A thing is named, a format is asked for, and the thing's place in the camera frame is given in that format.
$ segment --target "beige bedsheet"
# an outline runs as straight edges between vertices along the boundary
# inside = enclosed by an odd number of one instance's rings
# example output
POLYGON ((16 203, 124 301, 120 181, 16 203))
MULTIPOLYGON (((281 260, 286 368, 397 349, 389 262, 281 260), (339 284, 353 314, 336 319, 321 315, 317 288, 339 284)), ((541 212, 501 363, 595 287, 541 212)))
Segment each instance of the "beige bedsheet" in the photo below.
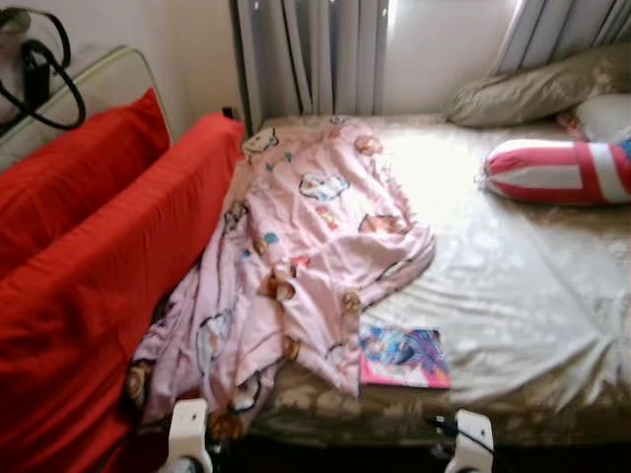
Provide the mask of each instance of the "beige bedsheet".
POLYGON ((465 407, 491 417, 499 443, 630 440, 630 208, 534 206, 477 188, 479 165, 499 143, 566 139, 551 123, 477 131, 436 115, 368 121, 433 226, 437 253, 363 321, 438 327, 454 387, 370 386, 355 400, 288 365, 252 431, 329 444, 426 443, 437 436, 423 415, 465 407))

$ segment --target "white curtain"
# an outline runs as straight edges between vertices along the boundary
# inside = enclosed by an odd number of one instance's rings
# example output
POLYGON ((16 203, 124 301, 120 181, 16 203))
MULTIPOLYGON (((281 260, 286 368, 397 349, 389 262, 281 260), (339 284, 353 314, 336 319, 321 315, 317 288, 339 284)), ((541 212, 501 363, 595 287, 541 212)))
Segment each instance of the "white curtain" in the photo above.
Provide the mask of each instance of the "white curtain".
POLYGON ((525 0, 498 72, 535 67, 631 37, 631 0, 525 0))
POLYGON ((246 103, 267 118, 381 109, 387 0, 237 0, 246 103))

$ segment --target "pink blanket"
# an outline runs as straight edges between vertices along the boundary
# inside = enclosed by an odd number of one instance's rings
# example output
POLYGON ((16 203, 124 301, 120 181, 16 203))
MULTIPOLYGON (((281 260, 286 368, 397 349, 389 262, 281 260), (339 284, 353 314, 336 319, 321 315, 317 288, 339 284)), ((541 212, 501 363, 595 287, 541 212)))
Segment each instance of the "pink blanket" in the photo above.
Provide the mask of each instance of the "pink blanket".
POLYGON ((356 396, 360 312, 418 277, 434 251, 362 122, 266 129, 244 149, 245 198, 226 203, 127 382, 145 420, 203 396, 216 438, 245 430, 287 360, 356 396))

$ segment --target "union jack pillow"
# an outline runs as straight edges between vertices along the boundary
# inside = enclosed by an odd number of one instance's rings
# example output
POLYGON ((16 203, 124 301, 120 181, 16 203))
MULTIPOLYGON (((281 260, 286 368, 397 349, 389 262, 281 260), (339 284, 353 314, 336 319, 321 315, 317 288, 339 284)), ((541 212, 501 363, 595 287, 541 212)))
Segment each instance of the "union jack pillow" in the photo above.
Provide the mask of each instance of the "union jack pillow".
POLYGON ((511 140, 484 163, 496 194, 555 204, 631 202, 631 143, 511 140))

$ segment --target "wall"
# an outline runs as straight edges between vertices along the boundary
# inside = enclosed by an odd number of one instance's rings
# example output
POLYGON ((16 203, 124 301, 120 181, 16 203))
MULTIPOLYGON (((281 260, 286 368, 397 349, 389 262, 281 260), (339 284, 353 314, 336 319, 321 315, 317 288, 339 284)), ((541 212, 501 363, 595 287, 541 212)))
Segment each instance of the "wall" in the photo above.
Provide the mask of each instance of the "wall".
POLYGON ((156 77, 174 135, 223 105, 243 116, 229 0, 23 0, 59 17, 73 46, 127 44, 156 77))
POLYGON ((383 112, 440 111, 495 66, 521 0, 390 0, 383 112))

